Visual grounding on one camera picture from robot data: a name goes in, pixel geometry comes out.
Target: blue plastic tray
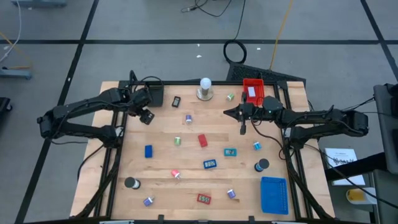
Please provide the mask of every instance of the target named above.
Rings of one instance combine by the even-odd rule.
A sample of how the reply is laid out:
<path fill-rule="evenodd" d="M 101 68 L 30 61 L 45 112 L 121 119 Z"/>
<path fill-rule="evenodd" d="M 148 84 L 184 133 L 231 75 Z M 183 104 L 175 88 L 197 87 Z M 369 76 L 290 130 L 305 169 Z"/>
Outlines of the blue plastic tray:
<path fill-rule="evenodd" d="M 261 209 L 264 213 L 289 214 L 285 178 L 261 178 Z"/>

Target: red basket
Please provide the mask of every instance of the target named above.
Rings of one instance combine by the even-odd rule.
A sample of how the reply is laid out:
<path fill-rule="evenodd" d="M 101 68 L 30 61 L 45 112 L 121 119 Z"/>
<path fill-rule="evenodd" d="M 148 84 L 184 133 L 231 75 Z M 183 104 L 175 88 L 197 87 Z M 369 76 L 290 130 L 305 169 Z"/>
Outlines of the red basket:
<path fill-rule="evenodd" d="M 254 92 L 256 96 L 249 97 L 248 87 L 254 87 Z M 243 79 L 243 91 L 247 94 L 248 103 L 254 103 L 254 105 L 262 105 L 262 100 L 264 99 L 264 82 L 262 79 L 256 78 L 244 78 Z"/>

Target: black floor stripe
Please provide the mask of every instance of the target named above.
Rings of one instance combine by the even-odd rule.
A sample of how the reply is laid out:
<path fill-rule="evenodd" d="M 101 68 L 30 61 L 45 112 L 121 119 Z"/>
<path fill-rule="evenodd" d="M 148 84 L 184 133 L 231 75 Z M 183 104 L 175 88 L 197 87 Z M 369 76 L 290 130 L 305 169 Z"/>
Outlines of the black floor stripe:
<path fill-rule="evenodd" d="M 62 92 L 61 92 L 60 98 L 58 100 L 58 105 L 64 104 L 65 99 L 67 97 L 69 86 L 70 86 L 70 83 L 72 82 L 72 78 L 73 78 L 73 75 L 75 74 L 76 66 L 79 62 L 81 51 L 84 46 L 83 42 L 87 38 L 87 34 L 90 29 L 90 25 L 93 21 L 94 14 L 95 14 L 95 11 L 96 11 L 96 8 L 98 5 L 98 1 L 99 0 L 94 0 L 93 5 L 90 10 L 90 13 L 88 14 L 85 28 L 83 29 L 83 33 L 81 34 L 80 42 L 76 49 L 75 56 L 72 60 L 72 64 L 70 65 L 68 75 L 65 79 L 65 84 L 63 85 Z M 32 177 L 30 178 L 30 181 L 29 181 L 29 185 L 25 192 L 24 199 L 22 200 L 21 207 L 19 208 L 15 223 L 23 223 L 25 220 L 27 211 L 29 209 L 30 202 L 32 201 L 32 197 L 33 197 L 33 194 L 34 194 L 36 186 L 37 186 L 37 182 L 39 181 L 40 173 L 44 166 L 45 158 L 47 157 L 47 154 L 49 152 L 50 145 L 51 145 L 50 141 L 48 141 L 48 140 L 44 141 L 42 149 L 39 154 L 39 158 L 37 159 L 37 162 L 35 165 L 35 169 L 33 171 Z"/>
<path fill-rule="evenodd" d="M 226 39 L 171 39 L 171 40 L 20 40 L 18 44 L 224 44 Z M 244 44 L 274 44 L 275 40 L 244 39 Z M 398 44 L 398 40 L 388 40 L 391 44 Z M 374 45 L 380 40 L 279 40 L 279 44 L 308 44 L 308 45 Z"/>
<path fill-rule="evenodd" d="M 394 60 L 394 57 L 392 56 L 392 54 L 390 52 L 390 49 L 387 46 L 388 42 L 391 42 L 391 44 L 393 44 L 394 42 L 396 42 L 396 40 L 389 40 L 388 42 L 384 40 L 384 37 L 381 34 L 379 26 L 377 25 L 376 20 L 374 19 L 366 0 L 361 0 L 361 3 L 365 10 L 366 15 L 368 16 L 369 22 L 372 25 L 373 31 L 376 34 L 377 39 L 380 41 L 381 48 L 383 49 L 384 55 L 386 55 L 386 58 L 391 67 L 391 70 L 394 73 L 396 79 L 398 80 L 398 67 L 397 67 L 396 61 Z"/>

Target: white light bulb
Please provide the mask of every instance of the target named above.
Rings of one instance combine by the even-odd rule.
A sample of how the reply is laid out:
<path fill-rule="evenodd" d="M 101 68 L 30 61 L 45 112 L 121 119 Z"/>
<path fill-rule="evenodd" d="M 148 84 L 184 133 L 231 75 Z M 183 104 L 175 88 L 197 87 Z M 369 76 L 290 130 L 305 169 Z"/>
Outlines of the white light bulb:
<path fill-rule="evenodd" d="M 211 87 L 211 80 L 209 78 L 202 78 L 200 80 L 200 87 L 204 90 L 208 90 Z"/>

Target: metal stand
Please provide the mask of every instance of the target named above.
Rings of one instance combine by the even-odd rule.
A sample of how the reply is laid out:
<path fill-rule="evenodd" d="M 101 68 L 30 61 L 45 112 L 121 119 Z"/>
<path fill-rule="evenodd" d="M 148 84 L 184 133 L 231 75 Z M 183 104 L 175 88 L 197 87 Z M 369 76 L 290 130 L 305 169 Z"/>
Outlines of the metal stand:
<path fill-rule="evenodd" d="M 0 78 L 25 78 L 30 80 L 32 74 L 25 70 L 0 69 Z"/>
<path fill-rule="evenodd" d="M 11 0 L 11 2 L 17 6 L 16 0 Z M 18 0 L 21 7 L 65 7 L 67 5 L 67 0 Z"/>

